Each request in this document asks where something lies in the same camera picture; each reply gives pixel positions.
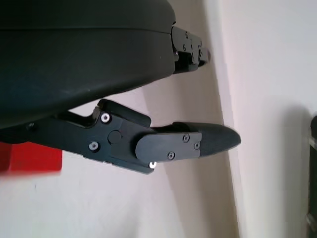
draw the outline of black plastic part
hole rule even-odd
[[[172,41],[174,51],[178,53],[174,73],[195,71],[210,61],[210,54],[198,36],[174,26]]]
[[[0,31],[0,128],[174,72],[171,36],[123,29]]]
[[[202,134],[200,156],[213,155],[229,150],[241,143],[240,135],[231,128],[219,124],[175,122],[173,126],[182,131],[196,131]]]
[[[311,122],[311,136],[317,138],[317,117],[314,117]],[[317,150],[310,147],[310,162],[309,162],[309,209],[308,213],[314,218],[317,218]],[[309,238],[317,238],[316,230],[309,229]]]
[[[198,158],[200,150],[195,149],[195,144],[201,142],[202,134],[188,133],[188,141],[184,141],[184,135],[184,133],[146,135],[136,146],[136,156],[144,163]],[[169,153],[174,154],[172,159],[168,158]]]
[[[121,118],[127,119],[128,121],[142,125],[144,127],[151,126],[152,121],[149,116],[136,112],[114,101],[101,99],[98,102],[98,107],[110,114],[117,115]]]
[[[116,28],[171,33],[167,0],[5,0],[0,30]]]

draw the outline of silver screw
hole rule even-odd
[[[199,150],[199,148],[200,148],[200,143],[195,143],[194,149],[195,149],[195,150]]]
[[[29,124],[26,126],[26,129],[27,129],[27,130],[34,130],[34,123],[29,123]]]
[[[174,152],[169,152],[169,154],[167,155],[169,160],[172,160],[175,158],[175,153]]]
[[[89,149],[90,149],[91,151],[96,151],[96,150],[98,150],[98,148],[99,148],[98,142],[93,141],[93,142],[91,142],[91,143],[89,144]]]
[[[150,162],[149,167],[150,169],[154,169],[157,166],[157,162]]]
[[[104,113],[101,115],[101,121],[103,123],[108,123],[110,121],[110,115],[108,113]]]
[[[189,134],[185,134],[185,135],[183,136],[183,141],[184,141],[185,143],[187,143],[187,142],[189,141]]]

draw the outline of white wall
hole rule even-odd
[[[242,137],[230,162],[244,238],[305,237],[316,9],[315,0],[206,1],[224,121]]]
[[[206,41],[201,1],[171,1],[178,26]],[[116,95],[153,118],[222,122],[212,64]],[[96,103],[75,109],[88,115]],[[54,176],[0,178],[0,237],[234,238],[227,154],[159,164],[149,176],[64,153]]]

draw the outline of red box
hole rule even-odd
[[[0,142],[0,172],[44,173],[60,171],[62,150],[25,142]]]

